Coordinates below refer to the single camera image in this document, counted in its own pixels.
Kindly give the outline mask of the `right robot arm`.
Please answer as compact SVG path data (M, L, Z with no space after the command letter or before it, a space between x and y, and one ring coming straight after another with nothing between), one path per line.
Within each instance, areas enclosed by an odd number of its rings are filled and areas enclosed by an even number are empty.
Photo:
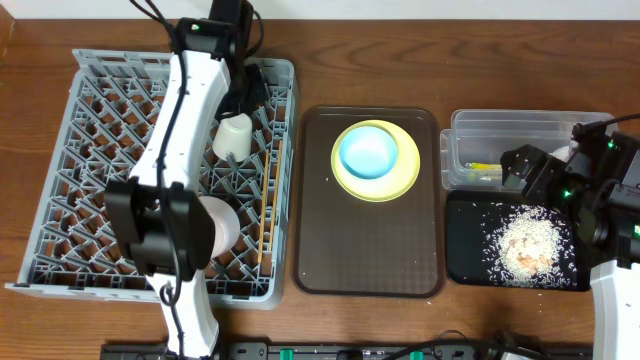
M594 299L596 359L639 356L639 141L621 132L575 132L566 160L524 145L505 152L502 183L565 214L583 243Z

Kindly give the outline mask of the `light blue saucer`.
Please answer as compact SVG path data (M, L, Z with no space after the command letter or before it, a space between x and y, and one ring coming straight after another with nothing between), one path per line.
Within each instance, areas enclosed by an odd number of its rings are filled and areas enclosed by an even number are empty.
M388 131L376 126L361 126L349 130L339 142L338 157L351 175L373 180L393 169L398 147Z

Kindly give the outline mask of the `white bowl with food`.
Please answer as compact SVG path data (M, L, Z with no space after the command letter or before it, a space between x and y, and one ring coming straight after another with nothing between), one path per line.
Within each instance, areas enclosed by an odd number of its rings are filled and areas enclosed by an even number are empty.
M240 236L240 221L235 210L225 201L211 196L200 196L199 200L214 222L211 257L215 258L235 246Z

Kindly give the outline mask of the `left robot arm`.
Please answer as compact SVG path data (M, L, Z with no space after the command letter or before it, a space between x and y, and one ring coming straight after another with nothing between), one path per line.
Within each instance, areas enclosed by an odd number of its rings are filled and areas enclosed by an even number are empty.
M120 252L158 295L167 352L177 359L208 358L218 339L205 269L235 244L239 220L223 201L207 210L199 174L213 121L247 115L241 103L250 86L244 62L254 52L251 24L183 18L165 26L170 75L154 130L127 180L106 186Z

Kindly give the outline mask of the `wooden chopstick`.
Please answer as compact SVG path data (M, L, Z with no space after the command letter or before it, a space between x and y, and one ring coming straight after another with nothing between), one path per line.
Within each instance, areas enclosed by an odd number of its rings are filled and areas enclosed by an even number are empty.
M263 248L264 248L264 228L266 222L266 206L268 198L268 183L269 183L269 171L270 171L271 155L270 150L266 150L265 154L265 166L262 180L262 194L261 194L261 217L259 227L259 242L258 242L258 264L262 263Z
M278 202L278 195L280 193L279 191L279 186L280 186L280 172L281 172L281 163L282 163L282 158L283 158L283 150L284 150L284 144L283 144L283 140L281 139L279 141L278 144L278 157L277 157L277 164L276 164L276 177L275 177L275 186L274 186L274 196L273 196L273 202L272 202L272 219L271 219L271 224L270 224L270 247L273 247L274 241L275 241L275 224L276 224L276 220L277 220L277 202Z

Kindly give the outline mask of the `white upturned cup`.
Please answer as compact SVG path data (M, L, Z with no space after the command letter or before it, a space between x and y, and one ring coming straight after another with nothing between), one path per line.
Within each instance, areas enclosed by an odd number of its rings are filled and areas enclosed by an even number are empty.
M220 159L231 155L236 162L242 162L251 154L252 134L253 123L247 114L225 118L220 122L212 150Z

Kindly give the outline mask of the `green snack wrapper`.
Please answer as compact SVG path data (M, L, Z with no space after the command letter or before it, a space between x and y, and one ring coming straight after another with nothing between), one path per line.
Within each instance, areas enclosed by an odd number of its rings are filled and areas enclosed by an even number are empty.
M502 170L502 167L500 164L487 164L487 163L477 163L477 162L466 163L464 167L466 169L474 170L474 171L498 172Z

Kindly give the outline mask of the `yellow-green plate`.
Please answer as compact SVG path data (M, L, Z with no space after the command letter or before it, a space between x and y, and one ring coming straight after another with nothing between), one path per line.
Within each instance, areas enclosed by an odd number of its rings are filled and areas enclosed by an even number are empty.
M380 178L357 178L348 173L339 160L339 142L349 130L361 126L380 127L388 131L396 141L396 164L389 173ZM389 121L370 119L357 122L342 131L332 146L330 165L339 185L353 197L368 202L386 202L402 196L413 186L420 172L420 152L412 136L402 127Z

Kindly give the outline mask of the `white tissue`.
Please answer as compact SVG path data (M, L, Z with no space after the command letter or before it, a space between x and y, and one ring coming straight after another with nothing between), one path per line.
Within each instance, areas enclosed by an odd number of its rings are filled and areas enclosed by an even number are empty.
M574 152L575 152L575 149L572 146L567 145L567 146L563 146L561 148L556 149L551 153L551 155L560 161L568 162L572 157L572 155L574 154Z

